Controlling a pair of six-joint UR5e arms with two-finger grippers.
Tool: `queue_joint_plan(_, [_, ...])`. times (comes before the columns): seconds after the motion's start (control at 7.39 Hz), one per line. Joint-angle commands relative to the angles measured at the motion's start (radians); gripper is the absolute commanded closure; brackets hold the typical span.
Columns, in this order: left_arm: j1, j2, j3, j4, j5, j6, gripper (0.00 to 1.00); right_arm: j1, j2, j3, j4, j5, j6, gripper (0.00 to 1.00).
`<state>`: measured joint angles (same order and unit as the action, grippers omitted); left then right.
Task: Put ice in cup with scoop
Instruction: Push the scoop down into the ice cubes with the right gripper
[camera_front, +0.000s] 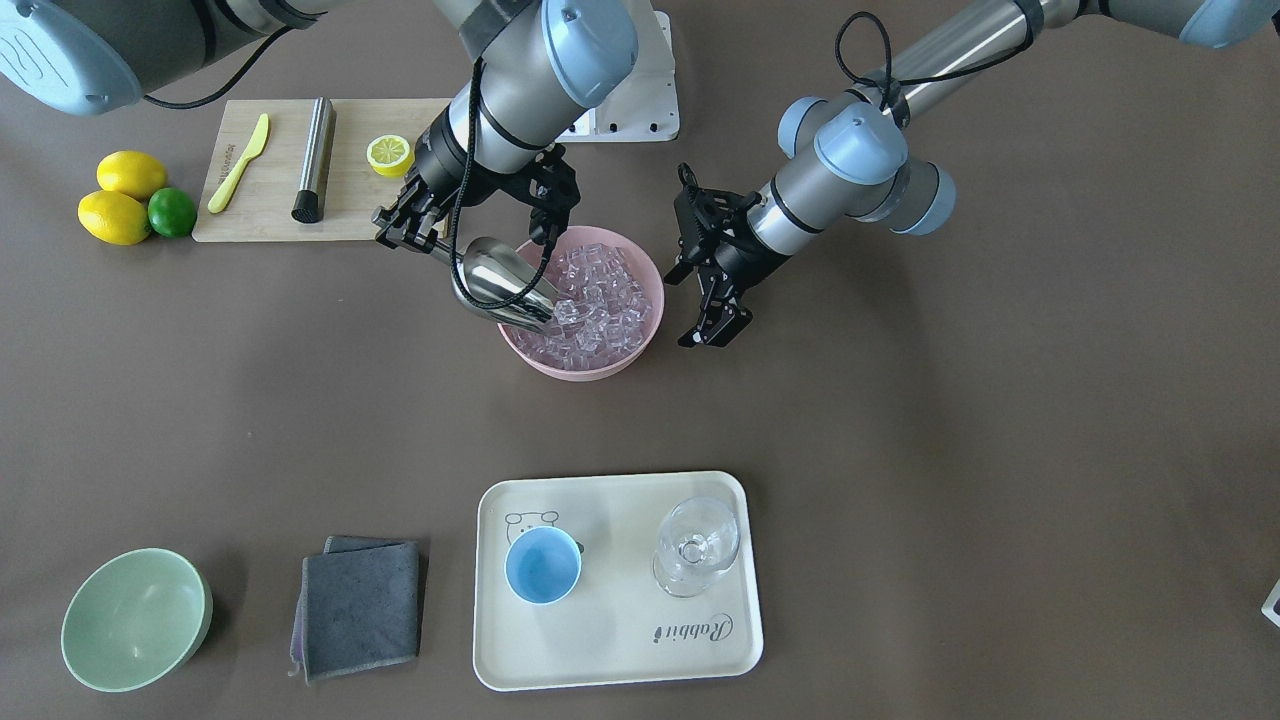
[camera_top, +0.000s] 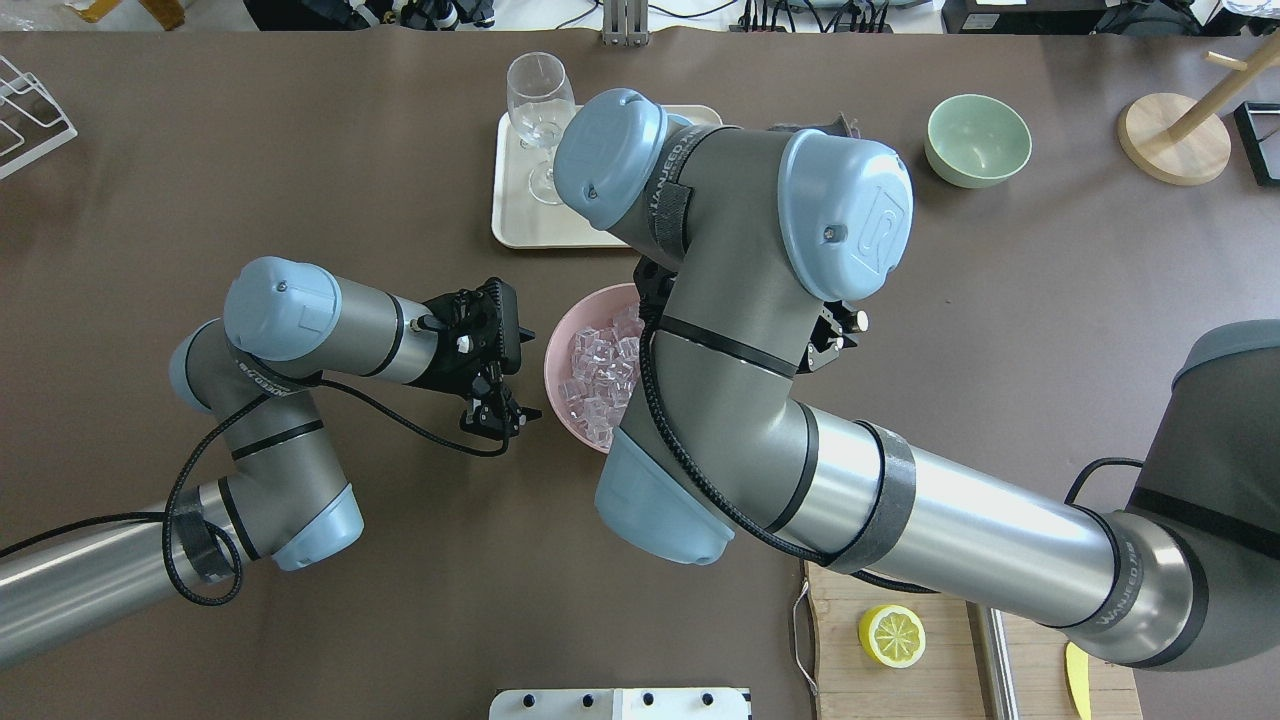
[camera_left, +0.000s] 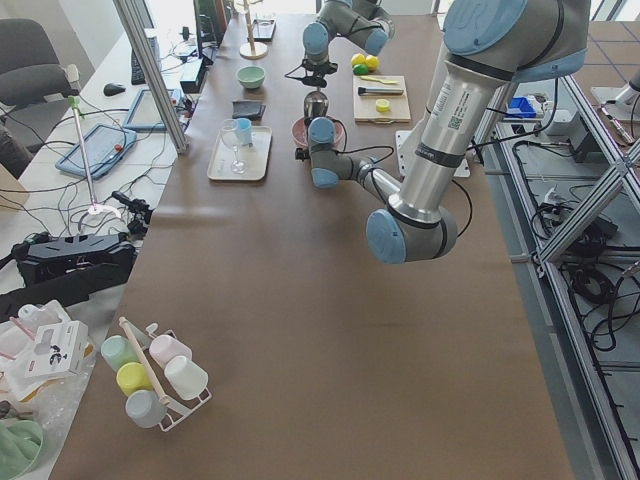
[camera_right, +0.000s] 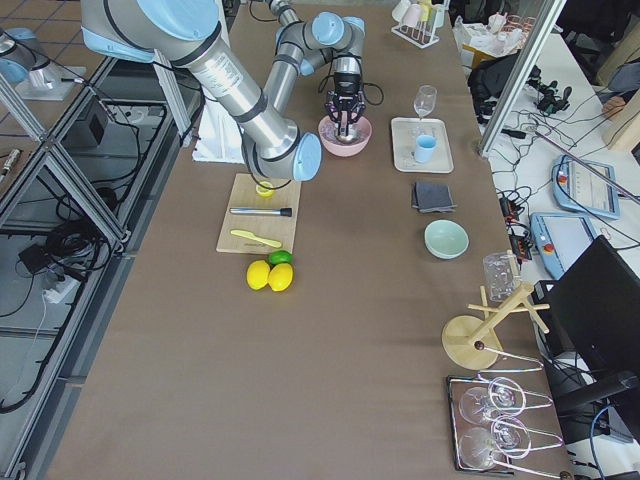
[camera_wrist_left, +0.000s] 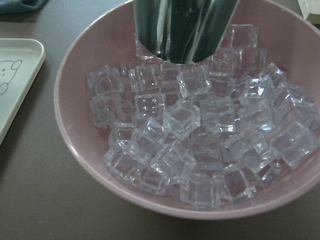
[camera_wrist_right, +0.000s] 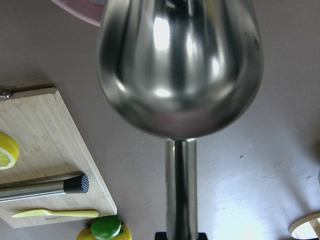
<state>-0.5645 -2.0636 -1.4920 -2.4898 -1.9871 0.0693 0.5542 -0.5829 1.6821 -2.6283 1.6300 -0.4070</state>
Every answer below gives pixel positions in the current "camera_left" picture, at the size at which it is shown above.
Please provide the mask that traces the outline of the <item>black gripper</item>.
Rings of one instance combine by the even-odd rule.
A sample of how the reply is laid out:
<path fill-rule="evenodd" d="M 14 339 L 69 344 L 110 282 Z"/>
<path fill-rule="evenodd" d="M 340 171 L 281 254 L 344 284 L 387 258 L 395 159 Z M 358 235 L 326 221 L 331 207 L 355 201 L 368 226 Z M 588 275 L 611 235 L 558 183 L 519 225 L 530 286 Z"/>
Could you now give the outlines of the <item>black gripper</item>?
<path fill-rule="evenodd" d="M 297 147 L 295 150 L 295 159 L 306 161 L 310 159 L 310 152 L 307 148 Z"/>
<path fill-rule="evenodd" d="M 293 76 L 293 73 L 299 69 L 304 70 L 303 76 Z M 326 88 L 327 80 L 326 76 L 332 75 L 336 72 L 336 64 L 331 61 L 326 61 L 320 64 L 314 64 L 309 59 L 303 59 L 301 64 L 294 67 L 291 71 L 287 72 L 284 77 L 300 81 L 303 85 L 314 88 Z"/>

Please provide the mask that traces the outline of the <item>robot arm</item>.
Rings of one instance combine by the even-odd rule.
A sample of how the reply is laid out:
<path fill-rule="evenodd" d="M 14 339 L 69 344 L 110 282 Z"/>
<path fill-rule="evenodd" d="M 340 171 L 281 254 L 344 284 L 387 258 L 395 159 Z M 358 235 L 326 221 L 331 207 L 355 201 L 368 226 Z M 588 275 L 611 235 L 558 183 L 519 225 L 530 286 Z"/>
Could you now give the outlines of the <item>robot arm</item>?
<path fill-rule="evenodd" d="M 345 38 L 367 54 L 377 56 L 394 34 L 393 19 L 379 1 L 325 1 L 316 19 L 303 31 L 301 64 L 285 77 L 306 86 L 325 88 L 325 77 L 338 70 L 338 65 L 329 58 L 332 40 Z"/>
<path fill-rule="evenodd" d="M 419 138 L 403 181 L 366 158 L 334 149 L 326 97 L 316 91 L 305 99 L 314 186 L 353 180 L 384 201 L 366 224 L 369 248 L 380 261 L 401 264 L 446 255 L 455 245 L 457 226 L 441 201 L 496 90 L 578 71 L 589 14 L 587 1 L 454 2 L 437 63 L 445 76 L 430 114 L 415 128 Z"/>

